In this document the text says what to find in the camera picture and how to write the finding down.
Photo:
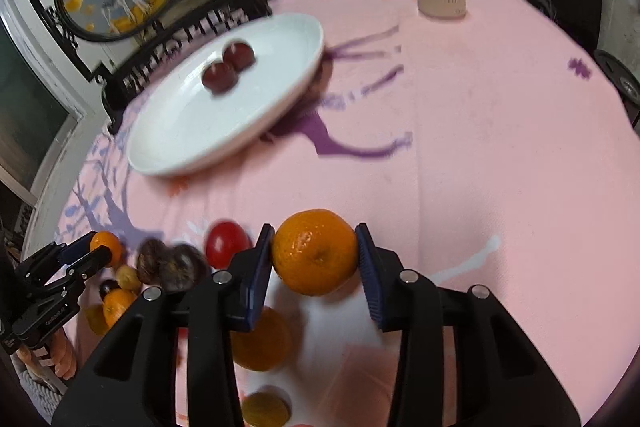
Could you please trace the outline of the person's left hand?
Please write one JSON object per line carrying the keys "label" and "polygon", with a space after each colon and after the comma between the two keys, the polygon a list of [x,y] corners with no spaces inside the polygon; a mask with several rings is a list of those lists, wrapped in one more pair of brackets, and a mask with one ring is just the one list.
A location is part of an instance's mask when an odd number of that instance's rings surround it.
{"label": "person's left hand", "polygon": [[[50,360],[49,366],[53,373],[63,381],[68,381],[76,374],[77,359],[74,348],[68,340],[64,329],[59,329],[51,337],[49,345]],[[43,366],[39,359],[25,346],[21,346],[15,352],[28,369],[36,376],[43,376]]]}

